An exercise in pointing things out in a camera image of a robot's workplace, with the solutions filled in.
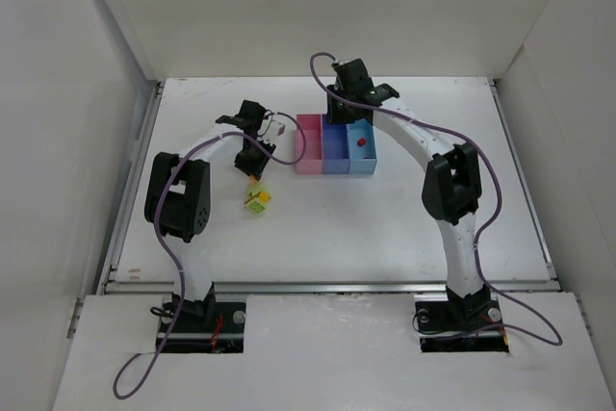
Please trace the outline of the green yellow lego assembly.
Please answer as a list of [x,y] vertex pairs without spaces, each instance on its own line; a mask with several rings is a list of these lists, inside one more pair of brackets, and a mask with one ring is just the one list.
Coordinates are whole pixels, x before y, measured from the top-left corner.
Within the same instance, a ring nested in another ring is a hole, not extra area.
[[270,204],[271,194],[262,182],[251,184],[246,192],[245,208],[253,214],[262,214]]

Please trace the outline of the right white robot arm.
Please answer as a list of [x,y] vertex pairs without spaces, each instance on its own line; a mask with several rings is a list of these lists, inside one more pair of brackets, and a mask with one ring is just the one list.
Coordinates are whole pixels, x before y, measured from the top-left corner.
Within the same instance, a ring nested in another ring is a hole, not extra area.
[[387,84],[375,85],[360,59],[335,62],[336,81],[327,87],[331,124],[364,119],[402,146],[424,172],[421,199],[436,220],[447,261],[446,307],[458,321],[484,307],[490,293],[478,275],[474,233],[482,194],[476,149],[452,143],[430,129]]

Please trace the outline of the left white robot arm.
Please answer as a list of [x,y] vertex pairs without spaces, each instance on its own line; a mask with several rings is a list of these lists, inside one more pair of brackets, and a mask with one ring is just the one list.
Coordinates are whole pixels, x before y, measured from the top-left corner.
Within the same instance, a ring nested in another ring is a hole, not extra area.
[[165,319],[175,314],[203,319],[206,296],[186,300],[187,276],[166,237],[190,243],[202,233],[211,215],[211,177],[215,166],[228,160],[241,173],[258,181],[273,159],[276,139],[285,125],[261,104],[245,100],[234,116],[220,116],[201,140],[180,152],[159,152],[153,159],[144,203],[145,220],[178,270],[179,290],[155,313]]

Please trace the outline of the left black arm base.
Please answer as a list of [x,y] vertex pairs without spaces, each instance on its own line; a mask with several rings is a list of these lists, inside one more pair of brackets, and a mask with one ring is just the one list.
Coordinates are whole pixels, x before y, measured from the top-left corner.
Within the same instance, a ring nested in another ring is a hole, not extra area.
[[162,353],[243,353],[245,321],[244,301],[185,300]]

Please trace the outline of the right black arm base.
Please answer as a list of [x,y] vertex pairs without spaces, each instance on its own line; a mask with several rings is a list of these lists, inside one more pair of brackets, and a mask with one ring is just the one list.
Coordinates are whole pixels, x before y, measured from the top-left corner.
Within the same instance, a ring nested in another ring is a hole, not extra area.
[[508,353],[509,345],[501,322],[501,309],[496,299],[467,319],[458,319],[448,300],[420,298],[415,301],[413,328],[419,334],[422,353]]

